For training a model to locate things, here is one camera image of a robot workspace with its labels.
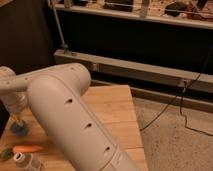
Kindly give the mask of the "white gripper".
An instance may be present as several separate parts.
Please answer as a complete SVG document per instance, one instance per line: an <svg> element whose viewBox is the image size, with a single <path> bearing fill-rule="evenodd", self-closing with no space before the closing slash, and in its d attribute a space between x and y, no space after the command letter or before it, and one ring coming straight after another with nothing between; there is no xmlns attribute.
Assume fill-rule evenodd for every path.
<svg viewBox="0 0 213 171"><path fill-rule="evenodd" d="M0 100L3 102L6 110L10 114L20 114L27 107L27 98L23 92L12 92L0 95ZM12 123L16 123L15 117L10 116ZM26 125L23 117L19 116L20 126Z"/></svg>

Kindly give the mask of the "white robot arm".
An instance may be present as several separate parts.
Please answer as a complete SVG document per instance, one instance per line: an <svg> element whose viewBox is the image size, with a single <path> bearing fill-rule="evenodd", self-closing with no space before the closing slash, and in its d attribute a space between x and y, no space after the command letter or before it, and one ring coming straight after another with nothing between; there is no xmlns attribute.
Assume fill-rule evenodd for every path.
<svg viewBox="0 0 213 171"><path fill-rule="evenodd" d="M10 113L31 109L76 171L140 171L82 99L91 83L79 63L17 75L0 67L0 100Z"/></svg>

